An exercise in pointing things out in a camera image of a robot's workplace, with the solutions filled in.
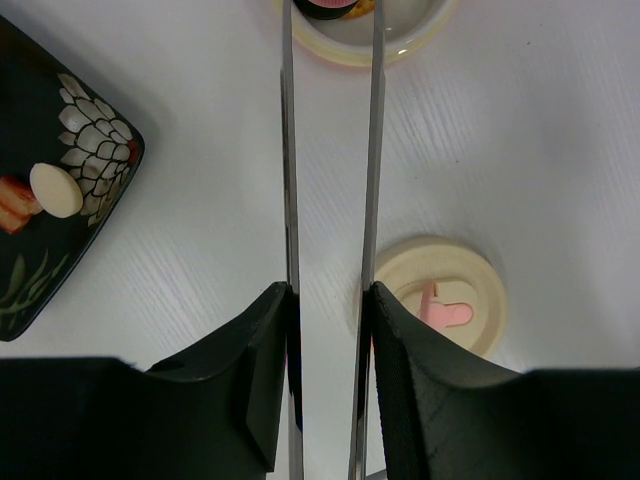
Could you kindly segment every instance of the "white flower design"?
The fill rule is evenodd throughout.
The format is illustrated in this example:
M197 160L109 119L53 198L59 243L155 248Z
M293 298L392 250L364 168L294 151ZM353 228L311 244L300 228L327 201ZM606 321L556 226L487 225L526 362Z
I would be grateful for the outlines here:
M91 100L75 78L66 74L58 78L64 87L60 96L67 104L58 118L68 130L59 138L73 147L60 161L71 167L69 174L84 195L80 214L88 216L92 226L117 197L130 165L138 160L140 145L109 105Z

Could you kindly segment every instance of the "wood grain texture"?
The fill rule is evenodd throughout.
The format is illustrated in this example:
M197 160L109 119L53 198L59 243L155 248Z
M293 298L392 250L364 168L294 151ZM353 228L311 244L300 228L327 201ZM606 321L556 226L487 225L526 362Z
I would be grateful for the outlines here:
M0 355L117 355L145 368L284 278L268 1L6 0L0 13L148 145L87 257ZM494 357L509 368L640 365L639 14L624 0L467 0L388 70L379 248L436 233L486 255L509 294ZM307 450L318 478L339 479L369 77L298 49L296 94Z

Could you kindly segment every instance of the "pink heart shape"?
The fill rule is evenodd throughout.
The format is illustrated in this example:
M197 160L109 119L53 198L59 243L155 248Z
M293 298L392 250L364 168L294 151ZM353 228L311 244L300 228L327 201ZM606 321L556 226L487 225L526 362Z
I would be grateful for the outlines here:
M444 305L433 299L435 288L428 285L422 295L420 320L431 328L447 328L466 325L473 319L473 309L466 303Z

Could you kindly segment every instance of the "cream round lid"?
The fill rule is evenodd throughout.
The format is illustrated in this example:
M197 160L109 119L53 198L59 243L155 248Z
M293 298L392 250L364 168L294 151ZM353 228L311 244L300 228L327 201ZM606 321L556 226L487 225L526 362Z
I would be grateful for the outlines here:
M408 240L378 255L375 279L424 323L486 357L507 322L504 286L491 264L442 237Z

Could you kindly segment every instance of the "white round disc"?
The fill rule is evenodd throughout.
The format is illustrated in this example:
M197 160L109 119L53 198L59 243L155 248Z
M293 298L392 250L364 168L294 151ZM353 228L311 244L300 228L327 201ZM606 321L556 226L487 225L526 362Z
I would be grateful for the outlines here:
M464 245L434 236L402 242L378 255L375 279L418 318L427 285L437 291L433 300L438 309L454 314L462 305L470 310L470 319L459 324L427 324L478 356L489 355L502 338L507 323L504 286L491 264Z
M37 163L29 176L31 190L45 212L67 218L82 209L80 187L67 172L47 163Z

